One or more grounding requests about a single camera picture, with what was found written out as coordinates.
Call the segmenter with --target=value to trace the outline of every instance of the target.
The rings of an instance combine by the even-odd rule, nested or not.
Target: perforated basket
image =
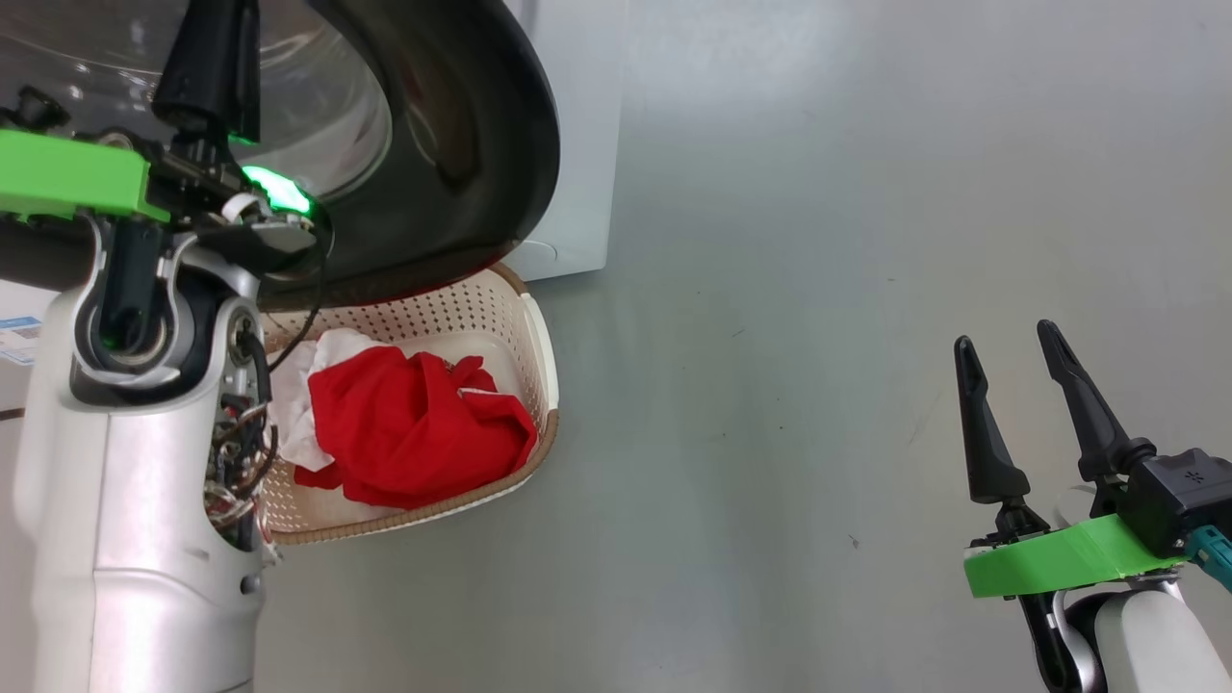
[[[281,350],[307,313],[265,316],[266,348]],[[505,478],[414,511],[356,503],[342,490],[297,486],[294,467],[277,462],[261,498],[278,544],[310,544],[388,531],[473,508],[515,491],[538,469],[557,427],[557,381],[552,343],[526,285],[503,265],[430,293],[378,306],[323,310],[307,339],[338,327],[356,329],[407,354],[430,351],[450,363],[480,355],[500,392],[517,396],[538,428],[530,460]]]

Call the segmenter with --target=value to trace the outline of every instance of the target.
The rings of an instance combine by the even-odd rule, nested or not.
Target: white label
[[[43,323],[30,316],[0,321],[0,359],[34,365],[34,348],[42,330]]]

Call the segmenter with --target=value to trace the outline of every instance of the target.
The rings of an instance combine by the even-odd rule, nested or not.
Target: red cloth
[[[509,476],[538,432],[516,397],[495,393],[482,365],[467,356],[451,370],[426,351],[408,359],[379,346],[313,374],[317,443],[334,464],[296,467],[296,483],[341,486],[351,501],[409,511]]]

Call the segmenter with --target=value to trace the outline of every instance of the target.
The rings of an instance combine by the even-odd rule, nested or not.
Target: concrete floor
[[[1040,509],[1079,481],[1041,317],[1131,434],[1232,454],[1232,6],[632,12],[610,264],[535,286],[552,456],[473,512],[288,549],[261,689],[1042,691],[1018,607],[966,593],[993,511],[951,344]],[[1232,598],[1186,582],[1232,655]]]

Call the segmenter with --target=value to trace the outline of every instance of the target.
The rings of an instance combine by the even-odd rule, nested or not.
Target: washing machine door
[[[149,112],[187,0],[10,0],[0,100],[31,84],[70,128],[164,141]],[[296,179],[334,229],[323,305],[458,281],[526,238],[552,197],[559,131],[529,39],[500,0],[262,0],[261,142],[243,164]],[[92,238],[0,219],[0,279],[79,285]],[[266,310],[317,300],[315,277],[266,280]]]

